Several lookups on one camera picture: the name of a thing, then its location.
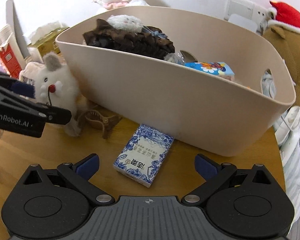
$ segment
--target red plush toy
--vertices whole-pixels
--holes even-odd
[[[300,33],[300,12],[285,2],[273,2],[268,9],[268,27],[280,26],[286,30]]]

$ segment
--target small box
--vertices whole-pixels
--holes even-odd
[[[14,78],[19,78],[19,73],[22,70],[13,50],[8,43],[6,49],[0,48],[0,64]]]
[[[53,51],[56,54],[60,53],[59,46],[55,42],[56,37],[68,29],[69,27],[57,28],[48,33],[42,39],[38,40],[35,44],[28,45],[28,51],[34,61],[43,63],[42,57],[47,53]]]
[[[224,62],[191,62],[185,63],[185,66],[234,81],[233,71]]]
[[[142,124],[115,160],[113,167],[125,176],[150,187],[173,140],[173,137]]]

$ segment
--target tissue box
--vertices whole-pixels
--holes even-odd
[[[163,163],[173,137],[140,125],[113,167],[125,176],[150,187]]]
[[[51,51],[55,52],[56,54],[60,53],[59,46],[55,42],[55,39],[60,33],[68,28],[69,27],[57,28],[42,39],[38,40],[35,44],[29,44],[28,51],[32,57],[32,60],[43,63],[42,57],[47,53]]]
[[[224,62],[192,62],[185,63],[185,66],[234,81],[233,71]]]

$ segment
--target wooden table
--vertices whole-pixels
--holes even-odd
[[[0,138],[0,240],[9,238],[1,221],[1,207],[31,163],[39,163],[44,169],[54,169],[63,162],[76,163],[90,153],[97,153],[100,157],[100,169],[90,182],[115,198],[119,195],[177,195],[181,198],[204,182],[194,169],[194,157],[198,153],[203,153],[218,163],[231,162],[241,169],[250,169],[255,163],[263,163],[281,187],[285,187],[279,150],[274,132],[269,129],[244,153],[229,158],[175,141],[153,185],[146,188],[112,167],[137,127],[138,124],[122,119],[107,140],[102,139],[101,131],[88,125],[79,138],[71,138],[62,129],[48,124],[39,139],[3,132]]]

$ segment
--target brown clothing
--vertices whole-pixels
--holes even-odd
[[[162,31],[148,26],[151,31]],[[138,55],[164,59],[169,53],[174,53],[173,42],[168,38],[162,39],[151,33],[131,33],[112,27],[107,21],[97,19],[97,28],[83,34],[88,46],[105,49],[115,49]]]

